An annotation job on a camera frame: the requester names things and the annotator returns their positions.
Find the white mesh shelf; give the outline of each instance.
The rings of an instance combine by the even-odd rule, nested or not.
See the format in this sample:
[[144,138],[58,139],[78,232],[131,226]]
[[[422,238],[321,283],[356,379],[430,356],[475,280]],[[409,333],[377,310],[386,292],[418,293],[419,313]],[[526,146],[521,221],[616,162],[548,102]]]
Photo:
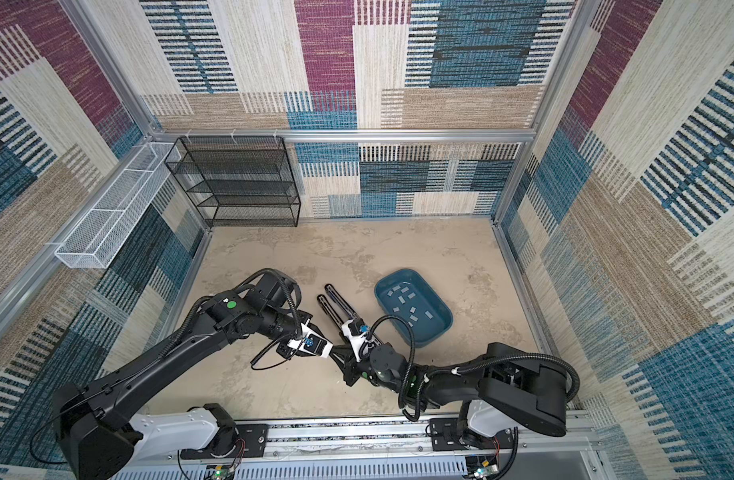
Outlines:
[[58,247],[69,268],[108,268],[170,172],[169,143],[148,143]]

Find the carpet tile wall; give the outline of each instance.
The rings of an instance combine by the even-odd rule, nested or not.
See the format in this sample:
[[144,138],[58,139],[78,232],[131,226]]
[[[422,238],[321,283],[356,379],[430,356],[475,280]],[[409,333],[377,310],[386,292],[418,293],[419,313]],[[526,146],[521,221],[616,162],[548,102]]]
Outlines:
[[734,480],[734,2],[603,1],[503,227],[618,478]]
[[488,215],[519,144],[287,143],[303,218]]
[[141,137],[56,0],[0,2],[0,293]]
[[[202,235],[170,178],[108,269],[59,268],[0,341],[0,464],[41,467],[28,439],[48,419],[52,391],[116,370],[157,341]],[[62,459],[51,433],[36,445]]]
[[[86,3],[165,130],[529,127],[575,11],[575,0]],[[310,101],[329,97],[348,100]]]

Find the wire mesh shelf rack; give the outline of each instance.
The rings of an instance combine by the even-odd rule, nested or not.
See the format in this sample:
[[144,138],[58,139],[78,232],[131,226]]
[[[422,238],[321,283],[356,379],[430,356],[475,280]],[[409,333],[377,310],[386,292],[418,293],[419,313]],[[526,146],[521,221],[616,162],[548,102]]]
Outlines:
[[69,268],[108,268],[159,192],[169,172],[171,143],[150,142],[138,151],[82,217],[55,256]]
[[297,226],[300,195],[284,140],[181,137],[165,164],[209,226]]

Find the blue plastic tray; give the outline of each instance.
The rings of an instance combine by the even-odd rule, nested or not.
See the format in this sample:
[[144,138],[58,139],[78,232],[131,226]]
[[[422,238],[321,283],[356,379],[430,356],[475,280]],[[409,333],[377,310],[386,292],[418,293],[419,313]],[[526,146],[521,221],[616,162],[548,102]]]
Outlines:
[[[410,322],[417,348],[438,339],[452,326],[450,309],[423,277],[409,268],[397,270],[378,282],[375,298],[384,312]],[[391,323],[409,345],[410,335],[404,323],[397,320]]]

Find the beige concrete floor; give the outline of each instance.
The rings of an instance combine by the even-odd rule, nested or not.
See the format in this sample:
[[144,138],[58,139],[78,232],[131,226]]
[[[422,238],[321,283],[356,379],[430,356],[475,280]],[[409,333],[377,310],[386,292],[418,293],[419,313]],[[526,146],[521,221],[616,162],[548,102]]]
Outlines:
[[[227,290],[266,266],[298,281],[303,291],[300,308],[312,313],[312,321],[336,343],[337,329],[316,302],[325,283],[332,283],[372,324],[383,315],[373,294],[375,283],[400,268],[412,268],[447,303],[455,318],[448,332],[417,350],[416,362],[463,362],[484,353],[489,342],[537,350],[486,219],[217,228],[187,305],[199,296]],[[409,354],[390,322],[378,334],[403,355]],[[249,360],[267,342],[266,337],[253,335],[213,354],[152,398],[145,411],[182,412],[218,402],[235,418],[399,413],[395,393],[364,380],[348,388],[332,360],[296,357],[276,369],[251,370]],[[272,351],[258,366],[278,360]],[[458,405],[448,408],[457,410]]]

